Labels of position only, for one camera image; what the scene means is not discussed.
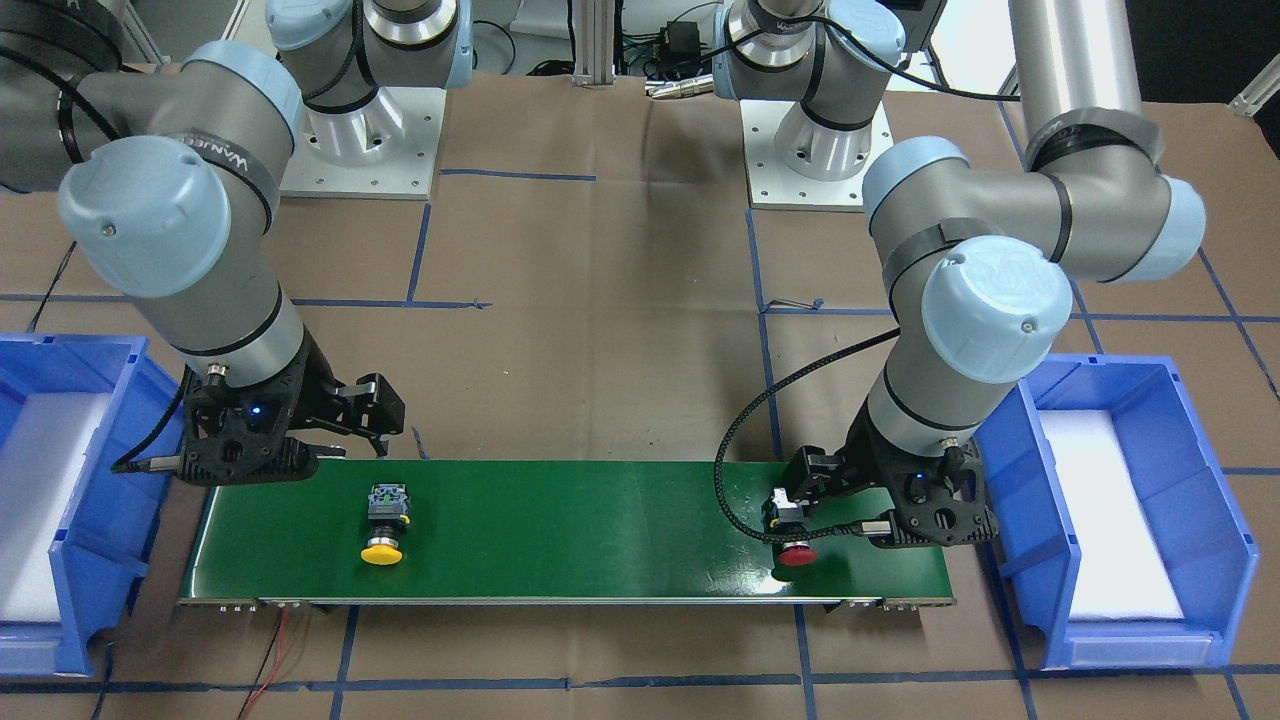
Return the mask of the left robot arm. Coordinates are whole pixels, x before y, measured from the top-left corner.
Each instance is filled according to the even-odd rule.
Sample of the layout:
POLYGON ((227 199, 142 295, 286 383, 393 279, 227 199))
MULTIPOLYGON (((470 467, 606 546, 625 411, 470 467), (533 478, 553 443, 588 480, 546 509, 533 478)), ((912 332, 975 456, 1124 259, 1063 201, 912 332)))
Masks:
POLYGON ((1073 309, 1071 279, 1158 281, 1204 237, 1204 202, 1166 176, 1160 128, 1142 110, 1121 1, 1014 1, 1012 41, 1028 143, 1020 172, 983 172, 946 138, 906 138, 868 168, 863 206, 895 331, 836 454, 805 447, 746 521, 724 491, 724 433, 713 492, 740 533, 780 561, 859 536, 881 548, 993 539, 972 437, 1050 351, 1073 309))

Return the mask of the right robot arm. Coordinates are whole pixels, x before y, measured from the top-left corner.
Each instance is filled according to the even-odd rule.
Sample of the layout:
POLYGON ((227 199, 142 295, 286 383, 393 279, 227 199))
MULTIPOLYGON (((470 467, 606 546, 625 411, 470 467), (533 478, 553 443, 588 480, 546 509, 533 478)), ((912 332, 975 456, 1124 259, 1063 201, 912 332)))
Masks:
POLYGON ((173 471, 192 486, 302 480, 317 429, 385 457, 404 402, 381 374, 339 380, 260 249, 294 152, 379 158, 401 138, 389 87, 468 82, 467 1, 270 1, 266 53, 201 45, 173 73, 125 65, 109 1, 5 1, 3 191, 55 192, 91 266, 186 364, 163 420, 169 457, 119 474, 173 471))

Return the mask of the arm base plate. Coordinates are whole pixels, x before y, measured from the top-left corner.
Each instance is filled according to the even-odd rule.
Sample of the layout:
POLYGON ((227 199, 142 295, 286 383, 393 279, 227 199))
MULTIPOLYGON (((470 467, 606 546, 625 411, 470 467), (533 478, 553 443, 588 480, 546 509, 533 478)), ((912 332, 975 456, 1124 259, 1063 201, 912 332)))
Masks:
POLYGON ((818 126, 797 102, 742 100, 740 111, 751 208, 864 211, 867 170, 893 146, 883 106, 849 132, 818 126))
POLYGON ((353 111, 305 111, 282 195, 430 199, 445 115, 443 88, 383 87, 353 111))

